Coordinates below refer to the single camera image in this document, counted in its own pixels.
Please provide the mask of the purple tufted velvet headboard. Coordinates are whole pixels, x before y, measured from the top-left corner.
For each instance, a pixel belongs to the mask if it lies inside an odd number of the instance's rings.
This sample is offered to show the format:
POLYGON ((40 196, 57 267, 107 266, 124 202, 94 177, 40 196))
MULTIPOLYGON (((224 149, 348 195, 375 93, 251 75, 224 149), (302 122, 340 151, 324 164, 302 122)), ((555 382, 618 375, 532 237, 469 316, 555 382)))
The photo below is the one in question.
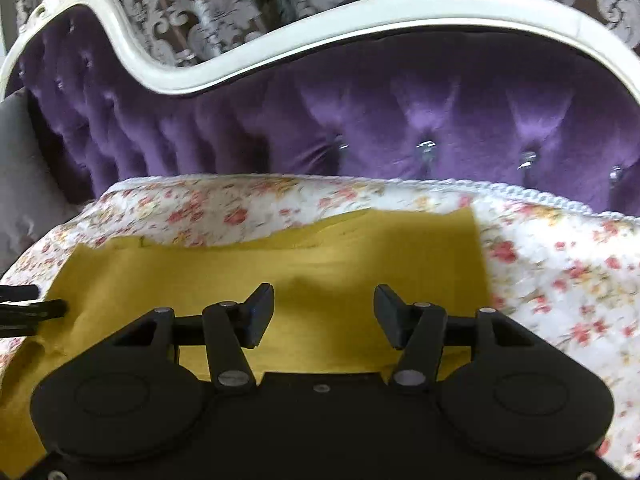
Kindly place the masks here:
POLYGON ((588 55, 526 32, 374 35, 163 96, 75 6, 29 41, 8 89, 76 204, 134 177, 315 174, 514 184, 639 212, 637 102, 588 55))

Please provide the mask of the floral bed cover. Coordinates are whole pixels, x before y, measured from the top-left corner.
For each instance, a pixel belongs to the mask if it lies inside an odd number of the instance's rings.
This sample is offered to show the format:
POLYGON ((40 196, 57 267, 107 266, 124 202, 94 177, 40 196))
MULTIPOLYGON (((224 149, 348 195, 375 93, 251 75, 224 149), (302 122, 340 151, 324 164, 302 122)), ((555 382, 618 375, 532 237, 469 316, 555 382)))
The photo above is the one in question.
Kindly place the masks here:
POLYGON ((599 373, 616 403, 603 455, 639 474, 639 221, 517 186, 285 176, 135 178, 56 226, 2 276, 48 289, 74 248, 119 236, 179 246, 258 240, 361 209, 471 208, 491 298, 599 373))

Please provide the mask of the mustard yellow knit garment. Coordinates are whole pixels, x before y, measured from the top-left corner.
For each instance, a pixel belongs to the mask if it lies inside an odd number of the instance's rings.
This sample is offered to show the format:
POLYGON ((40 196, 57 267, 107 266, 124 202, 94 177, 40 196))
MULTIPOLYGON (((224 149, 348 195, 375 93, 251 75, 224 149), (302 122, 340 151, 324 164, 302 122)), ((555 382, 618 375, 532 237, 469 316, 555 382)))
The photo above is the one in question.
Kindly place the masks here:
POLYGON ((488 305, 490 292, 472 211, 450 214, 362 210, 222 247, 165 246, 142 237, 80 245, 48 295, 68 305, 23 342, 1 385, 1 468, 16 478, 39 460, 29 418, 40 379, 156 307, 198 314, 241 301, 258 285, 274 289, 274 315, 248 352, 267 372, 388 374, 398 355, 373 312, 376 286, 409 304, 452 315, 488 305))

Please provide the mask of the grey satin pillow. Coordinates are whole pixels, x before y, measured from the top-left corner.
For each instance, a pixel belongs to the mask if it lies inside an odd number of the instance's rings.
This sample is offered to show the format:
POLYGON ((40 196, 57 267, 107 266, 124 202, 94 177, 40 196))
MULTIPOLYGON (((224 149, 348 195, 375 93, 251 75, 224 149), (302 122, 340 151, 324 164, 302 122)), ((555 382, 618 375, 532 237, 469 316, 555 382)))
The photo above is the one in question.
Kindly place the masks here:
POLYGON ((1 102, 1 271, 93 200, 85 174, 26 89, 1 102))

